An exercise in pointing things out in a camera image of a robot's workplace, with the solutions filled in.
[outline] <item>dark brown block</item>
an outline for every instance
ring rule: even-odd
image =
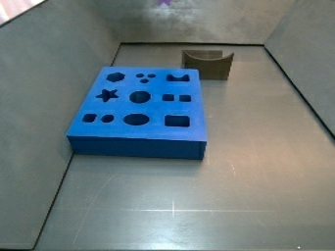
[[[183,50],[182,67],[196,69],[200,79],[227,80],[235,53],[223,58],[223,51]]]

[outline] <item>gray wall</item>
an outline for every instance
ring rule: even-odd
[[[335,1],[299,0],[266,48],[335,134]]]
[[[68,125],[119,46],[92,0],[0,28],[0,248],[32,248],[72,155]]]
[[[97,0],[123,42],[264,44],[294,0]]]

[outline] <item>star-shaped hole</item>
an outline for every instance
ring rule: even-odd
[[[119,96],[115,94],[117,90],[103,90],[101,94],[96,97],[101,99],[101,101],[105,103],[111,98],[117,98]]]

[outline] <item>scratch on floor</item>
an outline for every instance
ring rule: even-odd
[[[113,179],[113,177],[115,177],[115,175],[111,176],[111,178],[107,180],[107,182],[105,182],[104,185],[100,187],[100,190],[99,190],[99,192],[96,193],[96,195],[95,195],[95,197],[93,197],[93,200],[92,200],[92,202],[91,202],[88,211],[87,211],[85,216],[84,216],[84,218],[83,218],[83,220],[81,220],[81,222],[80,222],[79,230],[77,230],[77,232],[76,232],[76,236],[75,236],[75,239],[73,239],[73,244],[75,244],[76,241],[77,241],[77,237],[79,237],[81,228],[83,228],[83,226],[84,226],[84,222],[85,222],[85,220],[87,220],[88,214],[89,214],[89,212],[91,212],[92,206],[93,206],[93,204],[95,204],[95,202],[96,202],[96,199],[99,198],[100,193],[103,192],[104,188],[107,187],[107,185],[108,185],[109,181]]]

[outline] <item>blue foam block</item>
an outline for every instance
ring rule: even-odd
[[[104,67],[71,124],[75,153],[203,159],[199,73]]]

